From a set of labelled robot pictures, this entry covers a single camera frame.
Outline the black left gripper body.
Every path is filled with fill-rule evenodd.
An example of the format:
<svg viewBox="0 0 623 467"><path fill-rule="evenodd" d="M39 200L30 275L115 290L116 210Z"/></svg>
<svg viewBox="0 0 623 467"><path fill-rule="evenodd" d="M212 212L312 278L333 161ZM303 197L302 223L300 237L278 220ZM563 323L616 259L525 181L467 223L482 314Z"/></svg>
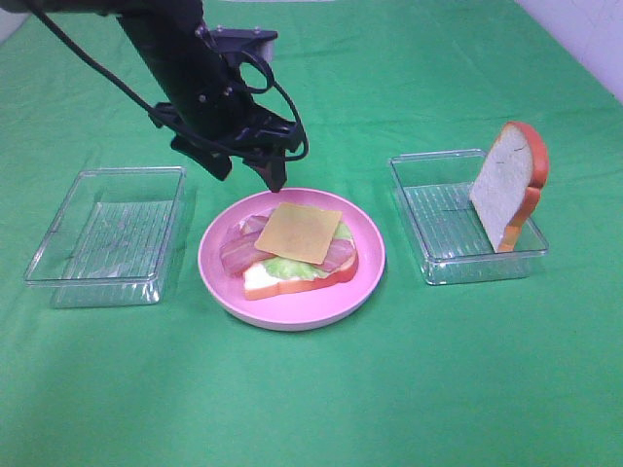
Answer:
<svg viewBox="0 0 623 467"><path fill-rule="evenodd" d="M274 90L288 105L287 120L259 105L254 96ZM277 82L262 89L228 82L224 85L170 87L169 101L148 108L155 126L166 126L194 145L224 157L251 158L283 153L286 162L306 156L306 132L289 94Z"/></svg>

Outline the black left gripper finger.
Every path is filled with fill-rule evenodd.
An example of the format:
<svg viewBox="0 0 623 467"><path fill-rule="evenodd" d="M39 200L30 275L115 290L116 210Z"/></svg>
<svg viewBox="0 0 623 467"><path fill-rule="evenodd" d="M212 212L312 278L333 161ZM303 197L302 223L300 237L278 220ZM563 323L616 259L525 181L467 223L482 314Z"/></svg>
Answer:
<svg viewBox="0 0 623 467"><path fill-rule="evenodd" d="M180 135L173 137L170 147L196 162L220 181L224 181L232 170L232 162L229 157L214 155L209 150L194 145Z"/></svg>
<svg viewBox="0 0 623 467"><path fill-rule="evenodd" d="M273 193L278 193L287 181L286 160L283 153L261 153L244 158L243 163L253 169Z"/></svg>

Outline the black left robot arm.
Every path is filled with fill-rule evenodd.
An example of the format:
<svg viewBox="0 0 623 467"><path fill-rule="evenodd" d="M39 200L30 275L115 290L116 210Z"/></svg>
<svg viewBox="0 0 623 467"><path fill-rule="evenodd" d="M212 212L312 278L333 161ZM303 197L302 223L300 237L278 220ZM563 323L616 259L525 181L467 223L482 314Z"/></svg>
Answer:
<svg viewBox="0 0 623 467"><path fill-rule="evenodd" d="M155 126L175 136L170 146L219 180L239 157L279 192L288 162L304 158L309 140L298 114L286 120L253 97L287 93L266 56L273 30L209 29L201 1L4 1L3 10L30 13L88 66L143 108ZM54 23L51 13L114 16L167 100L147 104L98 64Z"/></svg>

